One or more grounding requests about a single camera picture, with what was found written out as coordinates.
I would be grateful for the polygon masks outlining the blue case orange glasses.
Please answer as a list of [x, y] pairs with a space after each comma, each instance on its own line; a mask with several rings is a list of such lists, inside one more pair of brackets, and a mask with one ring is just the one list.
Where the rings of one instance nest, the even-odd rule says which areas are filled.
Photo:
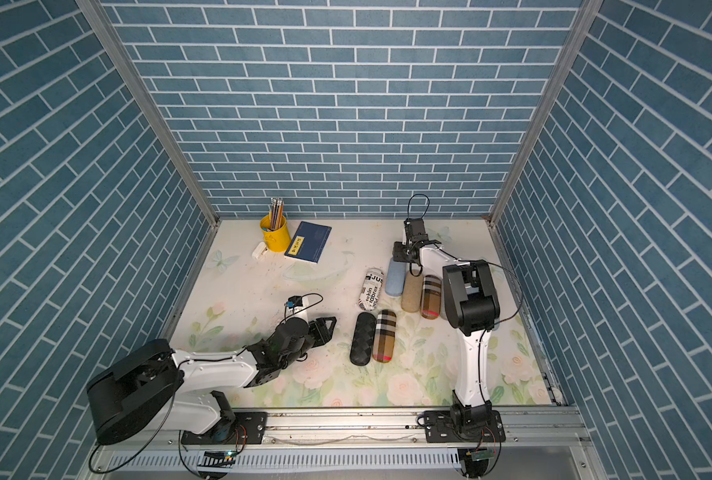
[[400, 297], [403, 294], [406, 275], [407, 264], [391, 259], [384, 280], [385, 294], [390, 297]]

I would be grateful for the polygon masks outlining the beige case striped glasses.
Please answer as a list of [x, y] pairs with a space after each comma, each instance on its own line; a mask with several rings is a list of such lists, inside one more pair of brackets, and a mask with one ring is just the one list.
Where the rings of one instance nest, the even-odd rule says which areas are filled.
[[379, 303], [385, 274], [379, 268], [369, 268], [366, 271], [358, 306], [367, 312], [374, 311]]

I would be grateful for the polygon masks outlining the beige case purple glasses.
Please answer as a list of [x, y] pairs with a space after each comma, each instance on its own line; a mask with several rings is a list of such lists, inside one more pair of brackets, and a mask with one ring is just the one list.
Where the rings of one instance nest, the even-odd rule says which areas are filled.
[[414, 276], [408, 273], [401, 296], [401, 308], [407, 313], [417, 313], [421, 309], [424, 287], [424, 276]]

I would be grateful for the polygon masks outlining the beige case black glasses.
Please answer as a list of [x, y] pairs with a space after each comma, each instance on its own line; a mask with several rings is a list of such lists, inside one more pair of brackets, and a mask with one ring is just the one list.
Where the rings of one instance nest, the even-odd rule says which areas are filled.
[[352, 339], [350, 361], [356, 366], [366, 366], [372, 358], [377, 319], [370, 312], [358, 315]]

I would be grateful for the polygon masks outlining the plaid case red glasses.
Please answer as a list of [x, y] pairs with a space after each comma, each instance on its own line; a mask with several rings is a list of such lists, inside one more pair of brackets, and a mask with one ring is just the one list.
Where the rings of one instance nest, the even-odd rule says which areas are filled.
[[425, 275], [421, 295], [421, 315], [429, 320], [437, 319], [441, 314], [442, 280], [435, 275]]

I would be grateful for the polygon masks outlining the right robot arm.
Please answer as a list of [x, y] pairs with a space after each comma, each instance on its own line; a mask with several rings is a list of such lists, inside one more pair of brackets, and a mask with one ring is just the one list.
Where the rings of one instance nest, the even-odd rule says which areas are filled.
[[490, 263], [446, 252], [429, 237], [421, 218], [404, 220], [404, 240], [394, 244], [393, 259], [441, 279], [441, 305], [457, 331], [461, 354], [451, 418], [460, 430], [488, 423], [493, 408], [486, 380], [487, 351], [501, 314]]

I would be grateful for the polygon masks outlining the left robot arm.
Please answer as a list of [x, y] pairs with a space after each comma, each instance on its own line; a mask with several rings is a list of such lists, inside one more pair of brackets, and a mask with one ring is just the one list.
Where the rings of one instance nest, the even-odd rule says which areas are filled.
[[332, 340], [337, 319], [292, 317], [239, 352], [193, 353], [153, 340], [92, 378], [86, 392], [101, 445], [120, 443], [158, 424], [204, 434], [233, 422], [224, 388], [276, 379], [312, 348]]

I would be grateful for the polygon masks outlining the white eraser sharpener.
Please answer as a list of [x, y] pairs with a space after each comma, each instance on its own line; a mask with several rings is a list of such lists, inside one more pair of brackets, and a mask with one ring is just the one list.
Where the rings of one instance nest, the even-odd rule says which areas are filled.
[[260, 242], [252, 252], [252, 257], [255, 260], [260, 259], [268, 251], [268, 246], [265, 242]]

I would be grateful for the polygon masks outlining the yellow pen cup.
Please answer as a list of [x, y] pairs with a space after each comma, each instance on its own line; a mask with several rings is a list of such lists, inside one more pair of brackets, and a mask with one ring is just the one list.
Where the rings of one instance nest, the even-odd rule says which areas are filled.
[[291, 236], [287, 226], [287, 219], [282, 217], [277, 229], [272, 228], [271, 216], [266, 215], [260, 221], [264, 242], [268, 249], [276, 253], [284, 253], [291, 244]]

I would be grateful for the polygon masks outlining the dark blue book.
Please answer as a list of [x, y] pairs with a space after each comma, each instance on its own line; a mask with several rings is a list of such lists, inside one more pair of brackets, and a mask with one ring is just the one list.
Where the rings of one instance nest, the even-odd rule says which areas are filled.
[[318, 263], [331, 231], [331, 226], [301, 221], [285, 256], [295, 260]]

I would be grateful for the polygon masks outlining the pencils in cup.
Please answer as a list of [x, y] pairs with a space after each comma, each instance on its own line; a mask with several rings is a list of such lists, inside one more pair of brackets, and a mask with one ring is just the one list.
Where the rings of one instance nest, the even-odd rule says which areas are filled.
[[271, 199], [271, 209], [269, 213], [269, 231], [276, 231], [283, 222], [284, 200], [281, 197]]

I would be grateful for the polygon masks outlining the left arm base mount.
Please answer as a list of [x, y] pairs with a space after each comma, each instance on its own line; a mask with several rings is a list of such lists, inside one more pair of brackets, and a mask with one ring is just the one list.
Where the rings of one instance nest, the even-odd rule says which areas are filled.
[[232, 421], [219, 419], [203, 434], [185, 431], [181, 435], [184, 445], [244, 445], [261, 444], [268, 420], [264, 411], [239, 411]]

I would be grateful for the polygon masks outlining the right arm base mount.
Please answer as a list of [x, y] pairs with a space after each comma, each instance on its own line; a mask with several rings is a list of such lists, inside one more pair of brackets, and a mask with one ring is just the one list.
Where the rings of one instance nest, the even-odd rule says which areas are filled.
[[497, 410], [478, 424], [463, 425], [453, 419], [449, 410], [424, 411], [416, 422], [424, 430], [428, 443], [504, 443], [507, 439], [501, 414]]

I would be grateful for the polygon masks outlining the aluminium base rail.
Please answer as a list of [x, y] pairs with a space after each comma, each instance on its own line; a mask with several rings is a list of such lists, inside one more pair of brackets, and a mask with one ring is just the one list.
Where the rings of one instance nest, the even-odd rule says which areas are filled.
[[574, 407], [502, 407], [505, 439], [442, 432], [425, 407], [270, 409], [241, 440], [176, 432], [102, 447], [83, 479], [603, 479]]

